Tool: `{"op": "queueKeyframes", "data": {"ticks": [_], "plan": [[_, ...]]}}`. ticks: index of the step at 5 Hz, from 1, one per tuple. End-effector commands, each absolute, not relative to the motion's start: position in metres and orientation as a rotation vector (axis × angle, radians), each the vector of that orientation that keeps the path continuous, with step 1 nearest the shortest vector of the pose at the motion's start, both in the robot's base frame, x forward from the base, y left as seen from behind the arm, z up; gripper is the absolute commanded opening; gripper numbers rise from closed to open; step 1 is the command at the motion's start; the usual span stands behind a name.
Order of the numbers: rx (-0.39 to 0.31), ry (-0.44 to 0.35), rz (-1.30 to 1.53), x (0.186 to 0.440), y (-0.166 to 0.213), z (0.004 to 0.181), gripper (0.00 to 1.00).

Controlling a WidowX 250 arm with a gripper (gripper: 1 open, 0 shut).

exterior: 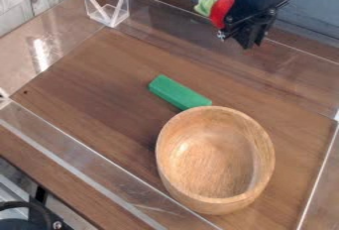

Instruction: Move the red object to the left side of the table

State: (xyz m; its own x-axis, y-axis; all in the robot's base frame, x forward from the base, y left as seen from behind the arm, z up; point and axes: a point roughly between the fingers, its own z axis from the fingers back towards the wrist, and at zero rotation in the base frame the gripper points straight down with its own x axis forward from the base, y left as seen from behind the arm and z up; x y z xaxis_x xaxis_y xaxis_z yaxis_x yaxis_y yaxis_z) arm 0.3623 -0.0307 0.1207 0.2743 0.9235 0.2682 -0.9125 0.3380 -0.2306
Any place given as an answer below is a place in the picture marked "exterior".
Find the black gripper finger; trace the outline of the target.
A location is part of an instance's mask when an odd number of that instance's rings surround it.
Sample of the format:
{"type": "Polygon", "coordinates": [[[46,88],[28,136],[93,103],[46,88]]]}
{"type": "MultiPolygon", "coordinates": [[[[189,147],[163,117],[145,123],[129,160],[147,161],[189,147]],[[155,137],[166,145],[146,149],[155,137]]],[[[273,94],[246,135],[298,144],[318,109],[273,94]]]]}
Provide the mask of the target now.
{"type": "Polygon", "coordinates": [[[261,45],[275,19],[275,14],[257,15],[238,26],[233,38],[238,41],[245,50],[251,49],[254,45],[261,45]]]}

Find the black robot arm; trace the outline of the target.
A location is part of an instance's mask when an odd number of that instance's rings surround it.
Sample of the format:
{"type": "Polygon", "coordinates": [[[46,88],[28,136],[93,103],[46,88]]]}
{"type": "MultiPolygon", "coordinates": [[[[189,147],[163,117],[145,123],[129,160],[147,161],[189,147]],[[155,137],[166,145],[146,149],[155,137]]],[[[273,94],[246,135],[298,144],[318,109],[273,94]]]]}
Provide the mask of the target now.
{"type": "Polygon", "coordinates": [[[275,22],[278,10],[290,0],[218,0],[211,22],[222,41],[234,38],[245,49],[261,45],[275,22]]]}

